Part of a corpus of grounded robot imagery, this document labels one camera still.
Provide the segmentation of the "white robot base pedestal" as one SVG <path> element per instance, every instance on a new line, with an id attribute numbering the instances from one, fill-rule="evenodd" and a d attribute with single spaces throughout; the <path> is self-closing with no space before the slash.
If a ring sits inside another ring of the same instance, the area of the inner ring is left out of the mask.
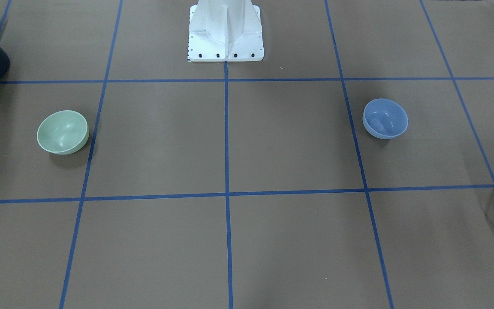
<path id="1" fill-rule="evenodd" d="M 187 59 L 262 61 L 261 10 L 250 0 L 200 0 L 190 7 Z"/>

